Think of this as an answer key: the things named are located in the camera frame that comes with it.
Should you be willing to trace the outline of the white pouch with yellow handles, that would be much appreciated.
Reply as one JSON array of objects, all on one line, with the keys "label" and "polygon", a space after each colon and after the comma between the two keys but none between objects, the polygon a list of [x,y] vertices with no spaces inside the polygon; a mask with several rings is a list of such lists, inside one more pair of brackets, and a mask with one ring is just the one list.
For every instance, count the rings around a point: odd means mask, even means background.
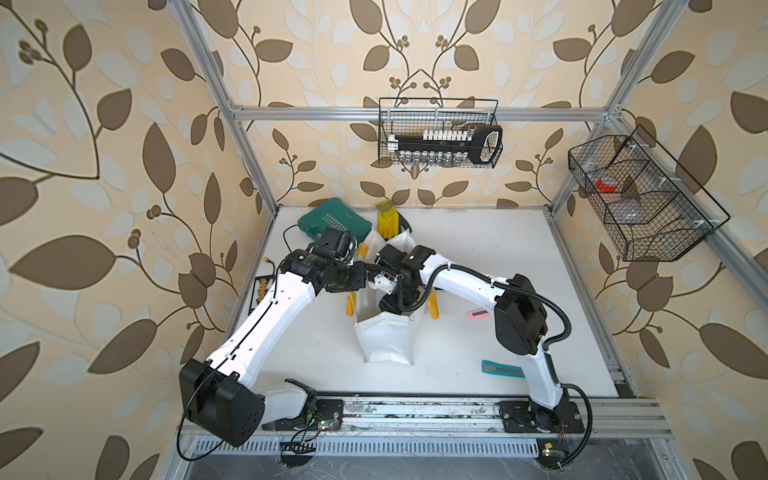
[{"label": "white pouch with yellow handles", "polygon": [[[385,246],[410,253],[416,246],[411,232],[406,230],[385,241],[371,230],[358,247],[356,260],[373,262]],[[431,315],[427,303],[407,315],[385,312],[379,301],[384,293],[365,286],[347,294],[346,313],[355,321],[354,329],[366,363],[395,362],[413,365],[413,345],[422,319]]]}]

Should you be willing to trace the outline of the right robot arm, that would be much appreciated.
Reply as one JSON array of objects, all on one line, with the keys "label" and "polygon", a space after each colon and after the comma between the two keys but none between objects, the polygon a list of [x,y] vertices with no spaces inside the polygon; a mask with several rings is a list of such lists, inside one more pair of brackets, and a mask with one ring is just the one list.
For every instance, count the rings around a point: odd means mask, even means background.
[{"label": "right robot arm", "polygon": [[568,395],[549,354],[572,331],[570,319],[535,292],[529,279],[493,277],[459,265],[421,245],[405,253],[387,245],[366,267],[369,284],[384,293],[380,308],[394,314],[420,309],[434,289],[472,302],[494,316],[497,342],[519,357],[528,383],[531,415],[538,422],[563,415]]}]

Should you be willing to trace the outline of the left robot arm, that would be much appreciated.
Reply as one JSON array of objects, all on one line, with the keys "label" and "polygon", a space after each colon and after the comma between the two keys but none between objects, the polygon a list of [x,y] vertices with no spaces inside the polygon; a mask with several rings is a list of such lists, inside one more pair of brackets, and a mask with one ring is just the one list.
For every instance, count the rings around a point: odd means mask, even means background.
[{"label": "left robot arm", "polygon": [[294,379],[261,390],[254,386],[287,327],[321,291],[364,287],[365,268],[354,258],[356,250],[351,233],[328,227],[318,241],[289,253],[244,323],[205,361],[190,360],[181,369],[182,418],[234,447],[264,424],[310,420],[316,396],[311,387]]}]

